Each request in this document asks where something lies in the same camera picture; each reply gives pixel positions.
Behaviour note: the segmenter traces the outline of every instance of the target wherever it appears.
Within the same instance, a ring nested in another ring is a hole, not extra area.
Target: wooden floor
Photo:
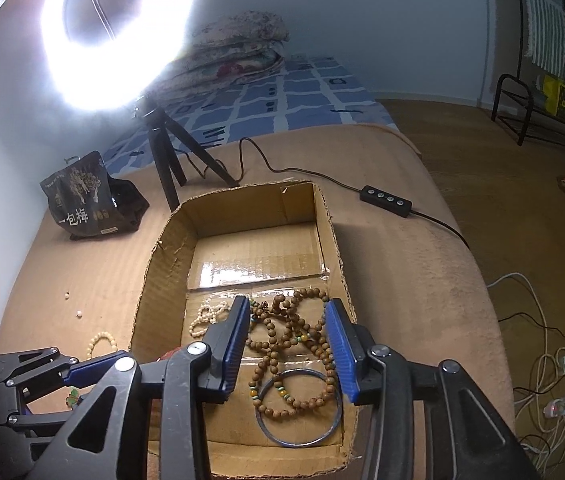
[[[398,127],[421,150],[422,160],[449,204],[486,283],[505,273],[524,273],[533,284],[547,323],[565,333],[565,148],[511,135],[477,108],[417,101],[381,101]],[[504,280],[490,289],[498,318],[528,312],[540,320],[533,297],[520,283]],[[533,387],[534,362],[543,353],[543,330],[523,317],[501,323],[513,384]],[[565,340],[549,335],[549,353]],[[543,395],[543,407],[565,395],[565,380]],[[546,428],[553,420],[542,418]],[[538,434],[529,410],[517,419],[517,435]],[[530,444],[539,446],[533,437]],[[562,449],[549,465],[560,460]],[[549,468],[565,479],[565,457]]]

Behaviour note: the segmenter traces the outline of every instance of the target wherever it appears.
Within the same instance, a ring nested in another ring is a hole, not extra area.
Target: screw
[[[136,362],[131,357],[121,357],[114,365],[119,372],[128,372]]]
[[[387,345],[374,345],[371,347],[371,354],[376,357],[387,357],[391,355],[391,349]]]
[[[187,346],[187,352],[191,355],[200,355],[207,351],[207,344],[202,341],[195,341]]]
[[[448,374],[455,374],[460,371],[460,365],[453,359],[446,359],[442,362],[442,369]]]

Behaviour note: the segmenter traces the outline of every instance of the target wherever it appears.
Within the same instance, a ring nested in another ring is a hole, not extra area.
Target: tripod leg
[[[165,129],[163,129],[160,133],[160,138],[165,145],[165,153],[166,158],[169,161],[169,167],[171,167],[171,171],[173,171],[174,175],[176,176],[178,184],[184,186],[187,183],[187,177],[184,176],[184,171],[182,171],[182,166],[180,165],[180,160],[178,160],[176,150],[174,149],[171,140],[169,140],[169,134],[167,134]]]
[[[163,138],[161,133],[166,136],[164,128],[152,128],[149,130],[149,147],[151,148],[151,153],[153,154],[156,162],[156,171],[160,177],[160,183],[162,184],[163,191],[165,192],[169,209],[171,209],[171,211],[175,211],[180,205],[180,200],[178,200],[176,184],[174,184],[174,178],[171,176],[171,171],[169,169],[169,158],[165,151],[165,143],[161,141],[161,138]]]
[[[185,130],[180,124],[174,121],[171,117],[165,115],[165,126],[174,136],[176,136],[180,141],[190,150],[192,153],[200,158],[208,167],[213,170],[222,180],[227,183],[227,186],[238,187],[240,184],[225,170],[219,163],[216,162],[208,152],[205,150],[196,139],[194,139],[187,130]]]

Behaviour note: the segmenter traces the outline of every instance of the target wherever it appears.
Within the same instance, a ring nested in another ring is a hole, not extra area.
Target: baseboard
[[[436,94],[416,94],[411,92],[371,92],[375,99],[400,99],[406,101],[434,101],[438,103],[449,103],[452,105],[470,106],[473,108],[481,108],[491,110],[493,108],[493,101],[482,102],[478,104],[477,99],[464,99],[461,97],[451,97],[448,95]],[[518,109],[513,106],[500,104],[500,111],[518,115]]]

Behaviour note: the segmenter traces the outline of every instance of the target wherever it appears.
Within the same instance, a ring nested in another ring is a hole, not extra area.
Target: black tripod
[[[110,39],[114,40],[114,30],[102,10],[100,1],[91,0],[91,2],[94,4],[94,9],[102,22],[102,26],[107,31]],[[171,211],[175,211],[180,205],[172,173],[181,186],[187,183],[187,178],[184,176],[184,171],[182,171],[182,166],[176,155],[176,150],[171,144],[168,132],[171,132],[171,134],[189,148],[194,155],[198,156],[204,164],[227,183],[227,186],[240,186],[229,172],[223,168],[187,130],[166,114],[152,96],[145,94],[137,99],[135,116],[143,119],[149,127],[149,147],[154,156],[156,171],[160,177],[160,183],[162,184],[166,201]]]

